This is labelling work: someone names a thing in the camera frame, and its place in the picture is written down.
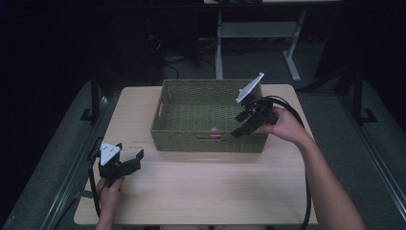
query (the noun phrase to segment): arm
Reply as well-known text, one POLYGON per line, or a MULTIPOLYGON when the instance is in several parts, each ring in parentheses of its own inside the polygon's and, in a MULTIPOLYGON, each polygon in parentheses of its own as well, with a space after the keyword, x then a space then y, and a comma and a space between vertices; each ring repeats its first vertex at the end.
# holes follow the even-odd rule
POLYGON ((106 179, 101 178, 99 180, 97 190, 100 194, 101 202, 101 216, 99 222, 96 225, 97 230, 109 230, 114 224, 114 220, 117 216, 117 208, 120 201, 120 191, 124 182, 124 177, 117 179, 111 185, 110 188, 107 187, 106 179))
POLYGON ((294 143, 304 166, 314 210, 322 229, 365 229, 363 220, 313 138, 286 109, 274 107, 276 124, 261 126, 257 133, 271 133, 294 143))

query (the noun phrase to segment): white desk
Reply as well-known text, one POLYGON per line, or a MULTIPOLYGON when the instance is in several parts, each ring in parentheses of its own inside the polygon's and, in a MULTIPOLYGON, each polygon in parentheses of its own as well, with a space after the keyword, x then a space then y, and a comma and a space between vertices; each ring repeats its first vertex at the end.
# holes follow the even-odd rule
MULTIPOLYGON (((341 2, 342 0, 263 0, 262 4, 272 3, 325 3, 341 2)), ((213 0, 205 0, 205 4, 218 4, 213 0)), ((293 81, 300 81, 301 77, 293 61, 293 53, 305 21, 306 11, 302 11, 297 21, 289 22, 223 22, 221 11, 218 13, 217 22, 217 49, 215 54, 215 77, 223 79, 221 58, 222 37, 291 37, 292 43, 283 57, 290 71, 293 81)))

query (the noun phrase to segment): fingers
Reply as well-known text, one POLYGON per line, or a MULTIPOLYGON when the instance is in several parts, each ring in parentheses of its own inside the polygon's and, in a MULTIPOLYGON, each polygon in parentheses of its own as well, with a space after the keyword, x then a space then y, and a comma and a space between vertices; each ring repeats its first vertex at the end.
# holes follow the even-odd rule
POLYGON ((273 113, 276 117, 279 117, 285 110, 286 110, 286 109, 281 108, 281 107, 276 107, 276 106, 273 106, 273 107, 272 107, 272 113, 273 113))
POLYGON ((122 177, 122 178, 120 178, 120 179, 116 179, 116 180, 114 181, 114 183, 111 185, 110 188, 116 189, 116 190, 118 190, 118 191, 121 192, 121 191, 122 191, 122 186, 123 186, 124 181, 125 181, 125 177, 122 177))
POLYGON ((255 133, 273 133, 274 126, 272 125, 263 125, 260 126, 255 133))

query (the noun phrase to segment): wooden tabletop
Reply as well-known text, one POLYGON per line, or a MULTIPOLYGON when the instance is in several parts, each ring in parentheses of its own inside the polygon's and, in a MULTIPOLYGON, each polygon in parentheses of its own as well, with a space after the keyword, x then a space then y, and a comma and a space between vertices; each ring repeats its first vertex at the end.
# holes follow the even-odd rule
MULTIPOLYGON (((126 177, 119 224, 284 224, 305 216, 305 166, 298 149, 270 135, 263 153, 160 152, 150 128, 160 86, 123 90, 104 141, 123 143, 121 160, 145 151, 141 169, 126 177)), ((307 120, 290 85, 263 85, 262 95, 286 99, 307 120)), ((96 181, 99 172, 95 166, 96 181)), ((87 183, 85 190, 90 191, 87 183)), ((77 224, 98 221, 82 198, 77 224)), ((310 223, 316 223, 312 211, 310 223)))

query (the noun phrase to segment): green woven basket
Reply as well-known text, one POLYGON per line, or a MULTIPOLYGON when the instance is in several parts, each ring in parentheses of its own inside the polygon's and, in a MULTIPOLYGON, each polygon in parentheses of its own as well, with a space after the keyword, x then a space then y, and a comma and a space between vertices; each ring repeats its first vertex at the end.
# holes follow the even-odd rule
MULTIPOLYGON (((260 153, 268 135, 235 138, 242 124, 236 102, 239 89, 252 80, 165 80, 151 134, 160 151, 228 151, 260 153)), ((252 91, 261 97, 259 84, 252 91)))

